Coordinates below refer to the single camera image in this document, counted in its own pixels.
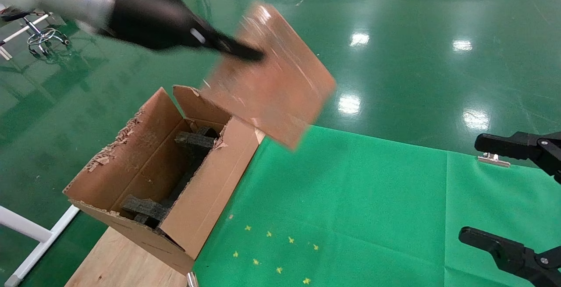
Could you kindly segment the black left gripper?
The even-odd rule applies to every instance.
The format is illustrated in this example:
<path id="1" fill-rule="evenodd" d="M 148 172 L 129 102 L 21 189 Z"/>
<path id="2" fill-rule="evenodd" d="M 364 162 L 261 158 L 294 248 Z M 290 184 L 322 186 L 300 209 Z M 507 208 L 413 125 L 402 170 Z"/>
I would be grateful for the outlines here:
<path id="1" fill-rule="evenodd" d="M 216 33 L 182 0 L 115 0 L 110 18 L 99 32 L 154 51 L 204 47 L 252 62 L 265 57 L 262 50 Z"/>

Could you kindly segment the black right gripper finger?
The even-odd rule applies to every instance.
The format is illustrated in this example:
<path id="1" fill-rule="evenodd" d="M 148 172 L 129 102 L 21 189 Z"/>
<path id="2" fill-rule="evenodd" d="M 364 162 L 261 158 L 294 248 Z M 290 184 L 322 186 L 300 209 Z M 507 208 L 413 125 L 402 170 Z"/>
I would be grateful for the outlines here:
<path id="1" fill-rule="evenodd" d="M 535 253 L 522 243 L 473 228 L 461 228 L 459 241 L 486 251 L 493 257 L 497 268 L 529 281 L 535 287 L 561 285 L 561 247 Z"/>
<path id="2" fill-rule="evenodd" d="M 511 159 L 529 159 L 557 183 L 561 183 L 560 132 L 548 135 L 516 132 L 510 137 L 482 133 L 475 140 L 475 149 Z"/>

